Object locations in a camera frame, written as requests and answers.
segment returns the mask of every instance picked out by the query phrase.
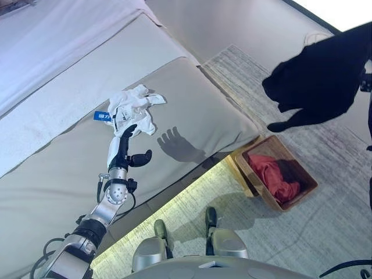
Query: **floor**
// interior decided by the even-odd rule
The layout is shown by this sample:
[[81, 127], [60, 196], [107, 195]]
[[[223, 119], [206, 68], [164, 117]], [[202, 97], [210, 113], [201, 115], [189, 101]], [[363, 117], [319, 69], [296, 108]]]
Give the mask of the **floor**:
[[[325, 31], [282, 0], [147, 0], [169, 33], [201, 63], [234, 44], [267, 70], [297, 55], [307, 33]], [[365, 143], [370, 94], [358, 92], [341, 122]]]

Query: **blue tag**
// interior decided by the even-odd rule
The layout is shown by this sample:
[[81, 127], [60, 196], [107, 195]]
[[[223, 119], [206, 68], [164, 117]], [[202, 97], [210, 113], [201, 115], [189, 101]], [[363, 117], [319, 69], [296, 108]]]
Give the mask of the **blue tag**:
[[94, 120], [111, 121], [110, 113], [108, 112], [94, 112]]

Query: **white bedsheet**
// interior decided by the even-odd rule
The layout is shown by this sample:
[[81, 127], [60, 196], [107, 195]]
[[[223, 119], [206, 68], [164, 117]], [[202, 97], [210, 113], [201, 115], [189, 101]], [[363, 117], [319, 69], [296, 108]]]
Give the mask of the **white bedsheet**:
[[0, 116], [146, 13], [144, 0], [39, 0], [0, 18]]
[[[0, 141], [7, 143], [0, 148], [0, 177], [107, 100], [112, 92], [183, 56], [189, 54], [146, 15], [140, 15], [0, 119]], [[118, 74], [121, 79], [112, 78]]]

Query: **black cable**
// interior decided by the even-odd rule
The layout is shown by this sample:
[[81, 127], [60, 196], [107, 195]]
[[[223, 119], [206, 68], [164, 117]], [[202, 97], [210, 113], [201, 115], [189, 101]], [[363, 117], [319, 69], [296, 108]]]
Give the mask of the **black cable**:
[[339, 269], [344, 269], [346, 267], [350, 267], [350, 266], [366, 266], [366, 265], [370, 265], [372, 264], [372, 260], [352, 260], [350, 262], [346, 262], [346, 263], [340, 263], [338, 265], [336, 265], [335, 267], [332, 267], [331, 269], [327, 270], [326, 272], [324, 272], [323, 274], [319, 275], [319, 278], [322, 278], [332, 272], [335, 272]]
[[362, 279], [367, 279], [367, 278], [371, 277], [371, 274], [367, 270], [362, 269], [360, 271], [360, 276], [361, 276]]
[[47, 261], [47, 260], [48, 260], [48, 257], [49, 257], [50, 255], [53, 255], [54, 252], [55, 252], [55, 250], [54, 250], [54, 251], [50, 251], [50, 252], [46, 253], [45, 256], [42, 255], [42, 256], [41, 256], [41, 257], [36, 261], [36, 263], [33, 265], [33, 268], [32, 268], [31, 271], [30, 271], [30, 279], [34, 279], [35, 271], [36, 271], [36, 269], [38, 268], [39, 264], [41, 264], [41, 262], [42, 262], [43, 260]]
[[136, 201], [135, 201], [135, 196], [134, 196], [134, 194], [131, 193], [131, 192], [129, 192], [129, 194], [131, 194], [131, 196], [133, 197], [133, 205], [132, 205], [132, 207], [131, 207], [128, 211], [125, 211], [125, 212], [123, 212], [123, 213], [120, 213], [120, 214], [116, 215], [116, 218], [117, 218], [117, 219], [115, 219], [115, 221], [114, 221], [112, 224], [114, 224], [114, 223], [116, 223], [117, 221], [119, 221], [121, 218], [123, 218], [124, 216], [126, 216], [128, 213], [130, 213], [130, 212], [135, 208], [135, 203], [136, 203]]
[[65, 239], [64, 238], [52, 238], [51, 240], [49, 240], [45, 245], [44, 245], [44, 248], [42, 249], [42, 254], [44, 255], [44, 257], [47, 256], [47, 248], [48, 248], [48, 245], [52, 242], [55, 242], [55, 241], [64, 241]]

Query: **gray mattress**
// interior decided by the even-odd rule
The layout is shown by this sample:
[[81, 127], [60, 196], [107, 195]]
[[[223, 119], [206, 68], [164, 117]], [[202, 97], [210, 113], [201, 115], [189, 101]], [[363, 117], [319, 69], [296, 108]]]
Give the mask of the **gray mattress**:
[[[138, 182], [138, 205], [216, 152], [233, 151], [258, 135], [254, 123], [186, 58], [161, 67], [132, 87], [137, 84], [145, 84], [167, 101], [149, 109], [155, 134], [141, 133], [130, 140], [129, 154], [153, 152], [149, 164], [128, 172]], [[96, 110], [105, 110], [107, 105]], [[106, 172], [113, 131], [93, 120], [93, 114], [1, 178], [0, 215], [6, 226], [1, 230], [0, 247], [6, 268], [1, 268], [0, 277], [32, 264], [47, 240], [71, 232], [76, 218], [95, 206], [97, 175]], [[159, 139], [174, 127], [179, 136], [160, 146]], [[123, 210], [131, 204], [129, 198]]]

